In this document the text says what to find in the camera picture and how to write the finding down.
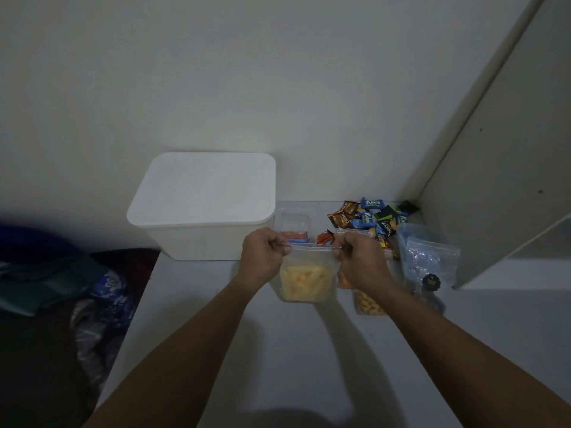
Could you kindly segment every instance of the person's right hand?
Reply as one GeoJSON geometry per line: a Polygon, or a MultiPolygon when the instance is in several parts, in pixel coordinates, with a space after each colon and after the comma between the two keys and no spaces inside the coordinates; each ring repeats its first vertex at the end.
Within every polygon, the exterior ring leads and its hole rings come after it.
{"type": "Polygon", "coordinates": [[[346,232],[336,237],[334,246],[342,246],[338,258],[349,283],[372,297],[375,289],[392,282],[384,250],[374,238],[346,232]]]}

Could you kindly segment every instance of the forearm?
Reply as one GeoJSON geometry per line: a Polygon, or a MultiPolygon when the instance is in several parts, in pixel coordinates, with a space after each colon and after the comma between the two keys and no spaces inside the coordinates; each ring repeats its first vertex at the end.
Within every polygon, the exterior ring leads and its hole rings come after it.
{"type": "Polygon", "coordinates": [[[195,426],[253,292],[228,284],[134,368],[86,428],[195,426]]]}
{"type": "Polygon", "coordinates": [[[396,287],[371,297],[465,426],[570,426],[571,407],[559,396],[445,317],[396,287]]]}

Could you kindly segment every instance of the teal fabric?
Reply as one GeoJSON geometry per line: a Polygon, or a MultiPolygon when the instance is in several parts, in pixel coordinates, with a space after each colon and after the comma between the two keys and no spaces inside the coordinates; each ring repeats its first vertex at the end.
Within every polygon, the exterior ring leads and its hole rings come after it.
{"type": "Polygon", "coordinates": [[[0,274],[0,309],[34,316],[42,308],[81,295],[107,270],[84,254],[5,266],[0,274]]]}

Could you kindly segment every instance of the white lid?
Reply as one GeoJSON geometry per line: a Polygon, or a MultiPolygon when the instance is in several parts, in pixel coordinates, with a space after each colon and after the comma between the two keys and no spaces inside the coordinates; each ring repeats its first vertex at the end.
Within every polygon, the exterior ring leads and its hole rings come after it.
{"type": "Polygon", "coordinates": [[[276,207],[265,153],[164,153],[153,159],[127,219],[136,226],[256,225],[276,207]]]}

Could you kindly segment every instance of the black round sticker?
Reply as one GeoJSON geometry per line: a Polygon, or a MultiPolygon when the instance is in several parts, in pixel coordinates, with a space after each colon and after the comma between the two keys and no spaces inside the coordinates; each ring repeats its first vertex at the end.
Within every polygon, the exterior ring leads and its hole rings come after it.
{"type": "Polygon", "coordinates": [[[423,287],[428,291],[436,291],[440,288],[440,279],[434,273],[429,273],[423,278],[423,287]]]}

